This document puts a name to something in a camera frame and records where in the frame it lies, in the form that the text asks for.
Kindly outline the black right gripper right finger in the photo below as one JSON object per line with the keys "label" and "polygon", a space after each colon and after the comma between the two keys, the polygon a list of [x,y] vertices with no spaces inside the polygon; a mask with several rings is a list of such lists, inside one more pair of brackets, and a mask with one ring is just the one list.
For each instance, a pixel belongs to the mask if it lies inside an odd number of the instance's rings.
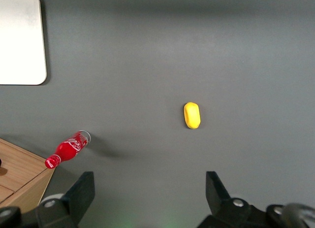
{"label": "black right gripper right finger", "polygon": [[267,228],[265,212],[231,197],[214,171],[206,172],[206,199],[211,210],[199,228]]}

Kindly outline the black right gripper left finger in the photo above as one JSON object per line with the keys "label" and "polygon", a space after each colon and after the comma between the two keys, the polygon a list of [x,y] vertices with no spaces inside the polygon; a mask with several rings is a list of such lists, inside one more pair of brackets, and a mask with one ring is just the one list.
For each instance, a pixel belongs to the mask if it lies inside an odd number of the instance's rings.
{"label": "black right gripper left finger", "polygon": [[40,228],[77,228],[95,197],[92,171],[83,172],[65,194],[52,195],[36,208]]}

